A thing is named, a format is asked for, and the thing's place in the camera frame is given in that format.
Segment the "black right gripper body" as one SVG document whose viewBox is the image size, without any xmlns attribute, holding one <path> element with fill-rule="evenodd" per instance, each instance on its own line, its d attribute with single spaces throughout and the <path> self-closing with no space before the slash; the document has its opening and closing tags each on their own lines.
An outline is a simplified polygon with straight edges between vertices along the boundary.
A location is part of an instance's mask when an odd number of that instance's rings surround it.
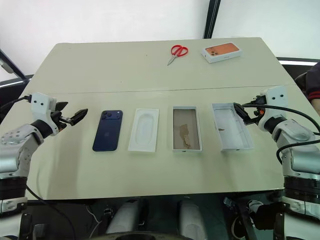
<svg viewBox="0 0 320 240">
<path fill-rule="evenodd" d="M 257 95 L 256 98 L 250 102 L 250 104 L 258 105 L 256 106 L 256 110 L 253 111 L 254 115 L 256 116 L 255 123 L 258 124 L 266 111 L 264 107 L 260 107 L 260 105 L 266 104 L 266 97 L 264 95 Z"/>
</svg>

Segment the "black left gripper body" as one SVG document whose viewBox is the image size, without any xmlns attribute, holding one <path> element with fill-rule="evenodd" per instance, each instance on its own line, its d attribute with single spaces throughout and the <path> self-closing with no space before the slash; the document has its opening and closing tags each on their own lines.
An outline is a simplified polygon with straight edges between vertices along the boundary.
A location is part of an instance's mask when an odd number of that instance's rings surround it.
<svg viewBox="0 0 320 240">
<path fill-rule="evenodd" d="M 59 132 L 67 127 L 67 124 L 72 125 L 72 120 L 62 116 L 61 111 L 54 111 L 51 113 L 51 119 L 57 126 Z"/>
</svg>

